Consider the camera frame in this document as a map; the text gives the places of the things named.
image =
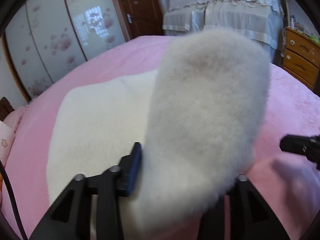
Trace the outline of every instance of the wooden cabinet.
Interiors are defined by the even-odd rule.
[[[286,28],[286,49],[282,67],[316,92],[320,82],[320,46],[298,31]]]

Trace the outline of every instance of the pink blanket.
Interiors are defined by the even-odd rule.
[[[48,209],[48,148],[64,96],[78,86],[157,68],[171,40],[170,37],[144,36],[118,46],[77,67],[30,104],[6,165],[28,236]],[[248,176],[291,240],[296,240],[320,208],[320,171],[301,156],[282,153],[278,144],[286,133],[307,136],[320,133],[320,98],[281,68],[271,65],[271,69],[267,114],[256,142],[256,161]],[[18,233],[5,187],[2,212]],[[195,240],[198,222],[191,225],[171,238]]]

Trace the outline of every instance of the headboard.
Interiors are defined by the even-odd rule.
[[[0,100],[0,121],[3,121],[8,114],[14,111],[13,107],[10,105],[6,98],[1,98]]]

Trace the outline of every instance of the door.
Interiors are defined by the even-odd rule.
[[[132,38],[163,35],[162,13],[158,0],[119,0],[129,23]]]

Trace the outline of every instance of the pillow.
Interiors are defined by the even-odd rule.
[[[5,166],[14,139],[14,131],[0,121],[0,160]],[[2,176],[0,175],[0,204],[2,201]]]
[[[22,115],[27,108],[25,106],[20,106],[17,110],[8,114],[8,116],[4,119],[4,123],[13,129],[15,133],[18,129],[20,121],[22,119]]]

